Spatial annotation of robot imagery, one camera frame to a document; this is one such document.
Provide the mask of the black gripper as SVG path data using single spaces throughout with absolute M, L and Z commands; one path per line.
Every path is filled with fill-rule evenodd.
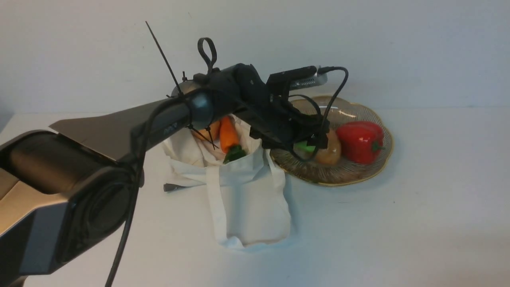
M 250 126 L 249 136 L 264 149 L 292 149 L 299 142 L 325 148 L 329 122 L 321 112 L 305 114 L 280 96 L 264 94 L 239 102 L 239 118 Z

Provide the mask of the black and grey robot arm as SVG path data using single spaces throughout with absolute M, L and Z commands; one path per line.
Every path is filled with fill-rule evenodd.
M 327 67 L 273 73 L 236 64 L 183 78 L 175 96 L 105 116 L 60 120 L 1 145 L 1 285 L 55 272 L 129 226 L 145 153 L 186 128 L 233 114 L 263 147 L 324 147 L 327 120 L 292 107 L 288 92 L 322 85 Z

